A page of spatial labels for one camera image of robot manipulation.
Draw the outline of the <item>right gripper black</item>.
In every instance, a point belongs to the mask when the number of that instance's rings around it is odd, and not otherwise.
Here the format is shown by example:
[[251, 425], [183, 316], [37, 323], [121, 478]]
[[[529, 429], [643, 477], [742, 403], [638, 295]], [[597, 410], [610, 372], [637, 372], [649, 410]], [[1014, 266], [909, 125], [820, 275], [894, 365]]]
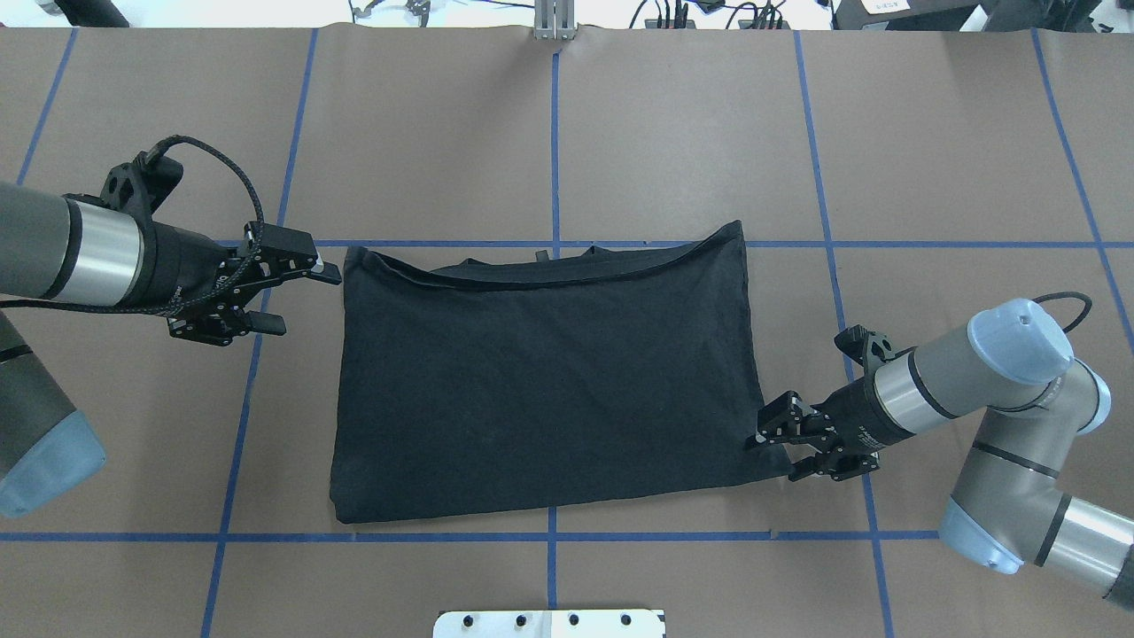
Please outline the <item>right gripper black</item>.
[[847, 327], [835, 347], [858, 364], [862, 378], [850, 381], [820, 405], [807, 405], [788, 391], [758, 411], [758, 427], [744, 441], [745, 451], [781, 444], [806, 445], [813, 456], [792, 463], [789, 482], [814, 475], [845, 480], [879, 468], [878, 453], [896, 444], [896, 423], [887, 416], [874, 389], [875, 371], [896, 356], [882, 332]]

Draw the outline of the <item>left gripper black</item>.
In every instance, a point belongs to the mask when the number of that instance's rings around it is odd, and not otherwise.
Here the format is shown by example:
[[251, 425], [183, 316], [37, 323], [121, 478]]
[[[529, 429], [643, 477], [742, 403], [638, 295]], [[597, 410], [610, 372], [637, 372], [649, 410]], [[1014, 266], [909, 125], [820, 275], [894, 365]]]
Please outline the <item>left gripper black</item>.
[[246, 304], [260, 291], [299, 278], [341, 284], [340, 267], [320, 261], [315, 240], [304, 231], [266, 223], [248, 176], [222, 159], [252, 199], [252, 220], [242, 241], [226, 247], [206, 235], [154, 221], [154, 213], [181, 181], [183, 165], [170, 158], [133, 161], [109, 171], [98, 194], [101, 206], [136, 222], [143, 243], [139, 270], [116, 304], [130, 314], [166, 316], [174, 338], [206, 344], [230, 344], [255, 332], [284, 337], [286, 320]]

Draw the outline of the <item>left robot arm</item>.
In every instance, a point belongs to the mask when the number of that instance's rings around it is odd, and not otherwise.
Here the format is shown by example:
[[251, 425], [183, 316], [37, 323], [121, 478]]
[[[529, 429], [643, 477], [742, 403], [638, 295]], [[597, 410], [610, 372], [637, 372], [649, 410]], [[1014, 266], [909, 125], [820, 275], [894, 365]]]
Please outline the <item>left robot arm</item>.
[[[98, 195], [5, 182], [3, 309], [162, 316], [174, 338], [227, 346], [252, 332], [284, 335], [281, 316], [248, 308], [268, 288], [296, 279], [341, 284], [311, 235], [266, 223], [259, 194], [231, 247], [156, 222], [183, 171], [154, 150], [111, 169]], [[103, 465], [88, 417], [3, 318], [3, 517], [28, 516]]]

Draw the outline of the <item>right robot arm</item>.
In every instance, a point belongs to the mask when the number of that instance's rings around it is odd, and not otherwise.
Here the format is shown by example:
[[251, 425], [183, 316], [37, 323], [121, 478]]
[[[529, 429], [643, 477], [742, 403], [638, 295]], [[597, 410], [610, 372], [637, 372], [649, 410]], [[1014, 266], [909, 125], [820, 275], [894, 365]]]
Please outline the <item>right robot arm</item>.
[[878, 469], [885, 448], [982, 411], [939, 541], [1002, 575], [1053, 570], [1131, 610], [1131, 518], [1057, 485], [1074, 441], [1110, 415], [1111, 392], [1041, 299], [1004, 301], [907, 350], [861, 324], [833, 342], [862, 377], [819, 405], [779, 395], [747, 449], [809, 446], [790, 480], [846, 480]]

